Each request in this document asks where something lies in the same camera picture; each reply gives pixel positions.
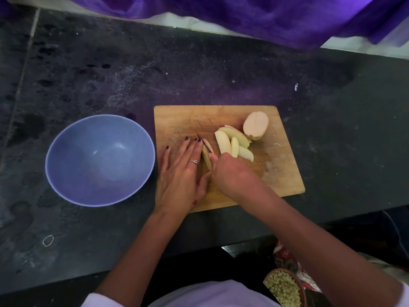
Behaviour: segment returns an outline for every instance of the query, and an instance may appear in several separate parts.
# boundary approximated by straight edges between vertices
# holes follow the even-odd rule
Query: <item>forearm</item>
[[[251,213],[266,223],[335,306],[394,306],[402,285],[263,187]]]
[[[140,306],[163,251],[182,217],[155,211],[129,250],[96,289],[125,307]]]

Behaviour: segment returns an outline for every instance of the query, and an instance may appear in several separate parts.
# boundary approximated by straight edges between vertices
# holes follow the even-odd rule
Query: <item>hand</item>
[[[213,182],[225,196],[241,206],[244,199],[251,199],[248,198],[249,195],[257,194],[257,188],[265,186],[241,159],[234,158],[229,153],[223,153],[219,158],[210,153],[209,158],[212,162]]]
[[[169,212],[183,219],[206,195],[207,185],[212,177],[208,172],[196,184],[197,165],[200,161],[202,140],[186,137],[174,159],[169,159],[171,148],[163,152],[156,186],[155,210]]]

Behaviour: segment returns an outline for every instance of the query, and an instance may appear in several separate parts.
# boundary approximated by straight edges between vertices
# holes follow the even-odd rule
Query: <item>green lentils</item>
[[[284,271],[271,274],[264,285],[273,293],[283,307],[301,307],[299,287]]]

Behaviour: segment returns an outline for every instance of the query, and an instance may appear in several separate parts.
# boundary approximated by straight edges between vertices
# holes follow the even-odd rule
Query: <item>bowl of green seeds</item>
[[[263,284],[283,307],[308,307],[307,296],[299,278],[288,269],[273,269]]]

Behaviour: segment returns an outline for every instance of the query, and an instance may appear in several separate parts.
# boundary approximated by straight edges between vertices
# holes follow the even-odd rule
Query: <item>right hand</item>
[[[223,153],[219,158],[210,153],[209,158],[212,162],[213,182],[225,196],[240,205],[250,199],[248,195],[254,194],[258,186],[264,185],[241,159],[234,158],[229,153]]]

